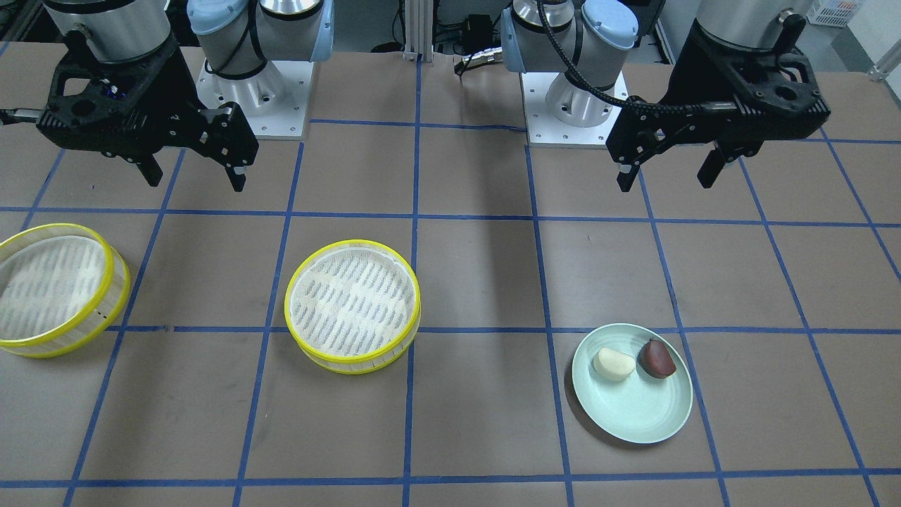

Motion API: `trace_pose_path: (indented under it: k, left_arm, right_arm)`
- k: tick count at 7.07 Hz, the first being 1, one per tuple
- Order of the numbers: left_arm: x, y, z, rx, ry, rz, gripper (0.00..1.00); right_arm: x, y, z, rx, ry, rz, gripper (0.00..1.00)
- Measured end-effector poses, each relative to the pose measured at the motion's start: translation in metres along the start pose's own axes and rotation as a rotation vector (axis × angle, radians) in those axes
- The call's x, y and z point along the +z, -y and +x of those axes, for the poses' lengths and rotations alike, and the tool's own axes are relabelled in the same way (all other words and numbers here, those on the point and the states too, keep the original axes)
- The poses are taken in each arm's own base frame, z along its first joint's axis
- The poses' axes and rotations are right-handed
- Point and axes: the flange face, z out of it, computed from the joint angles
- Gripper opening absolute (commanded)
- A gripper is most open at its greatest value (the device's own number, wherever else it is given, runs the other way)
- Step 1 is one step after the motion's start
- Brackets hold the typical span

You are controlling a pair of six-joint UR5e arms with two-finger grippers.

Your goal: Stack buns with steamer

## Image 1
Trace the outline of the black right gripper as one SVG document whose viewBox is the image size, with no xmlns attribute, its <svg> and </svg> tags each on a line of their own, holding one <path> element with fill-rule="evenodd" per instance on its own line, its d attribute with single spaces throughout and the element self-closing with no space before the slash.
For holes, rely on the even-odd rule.
<svg viewBox="0 0 901 507">
<path fill-rule="evenodd" d="M 63 41 L 67 51 L 36 121 L 49 141 L 122 158 L 151 187 L 162 180 L 155 154 L 187 148 L 222 165 L 234 192 L 244 191 L 258 139 L 238 103 L 209 108 L 199 99 L 174 36 L 147 56 L 115 63 L 97 60 L 83 32 L 68 32 Z"/>
</svg>

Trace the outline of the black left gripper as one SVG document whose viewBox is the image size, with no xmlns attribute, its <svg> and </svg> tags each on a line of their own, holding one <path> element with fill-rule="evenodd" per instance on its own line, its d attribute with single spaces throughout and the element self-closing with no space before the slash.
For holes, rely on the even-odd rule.
<svg viewBox="0 0 901 507">
<path fill-rule="evenodd" d="M 774 47 L 750 51 L 718 41 L 694 22 L 660 105 L 699 105 L 702 111 L 622 110 L 607 141 L 612 160 L 620 163 L 621 192 L 633 189 L 651 157 L 673 146 L 712 144 L 696 173 L 701 187 L 711 189 L 727 165 L 755 155 L 763 142 L 814 134 L 831 109 L 797 48 L 805 26 L 804 20 L 780 20 Z"/>
</svg>

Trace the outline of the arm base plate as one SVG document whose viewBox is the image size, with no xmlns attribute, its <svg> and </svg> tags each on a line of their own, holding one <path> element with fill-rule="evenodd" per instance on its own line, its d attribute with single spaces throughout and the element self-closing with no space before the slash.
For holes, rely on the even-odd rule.
<svg viewBox="0 0 901 507">
<path fill-rule="evenodd" d="M 562 73 L 520 74 L 531 147 L 605 149 L 621 107 L 573 86 Z"/>
<path fill-rule="evenodd" d="M 197 92 L 209 108 L 238 103 L 260 140 L 302 140 L 315 71 L 316 64 L 305 61 L 270 61 L 241 80 L 201 70 Z"/>
</svg>

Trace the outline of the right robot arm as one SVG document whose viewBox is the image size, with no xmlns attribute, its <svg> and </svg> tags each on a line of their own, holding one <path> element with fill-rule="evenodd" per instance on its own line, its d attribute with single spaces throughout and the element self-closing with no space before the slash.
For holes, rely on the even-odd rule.
<svg viewBox="0 0 901 507">
<path fill-rule="evenodd" d="M 213 86 L 203 101 L 160 2 L 44 7 L 67 51 L 43 109 L 4 110 L 3 123 L 30 121 L 58 147 L 122 158 L 152 187 L 155 154 L 182 147 L 221 165 L 241 192 L 260 147 L 250 119 L 291 108 L 277 62 L 326 61 L 334 47 L 331 1 L 189 1 Z"/>
</svg>

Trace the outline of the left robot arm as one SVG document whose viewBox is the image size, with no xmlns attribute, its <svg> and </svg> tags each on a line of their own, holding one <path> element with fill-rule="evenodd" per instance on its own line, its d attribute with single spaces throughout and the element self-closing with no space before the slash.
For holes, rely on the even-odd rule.
<svg viewBox="0 0 901 507">
<path fill-rule="evenodd" d="M 752 157 L 766 141 L 814 134 L 831 110 L 797 46 L 808 1 L 702 1 L 657 103 L 615 95 L 628 52 L 639 37 L 634 12 L 619 1 L 514 1 L 501 19 L 505 67 L 555 72 L 561 99 L 553 115 L 575 116 L 576 101 L 618 107 L 605 144 L 630 192 L 651 157 L 673 146 L 712 144 L 698 171 L 711 187 L 728 163 Z"/>
</svg>

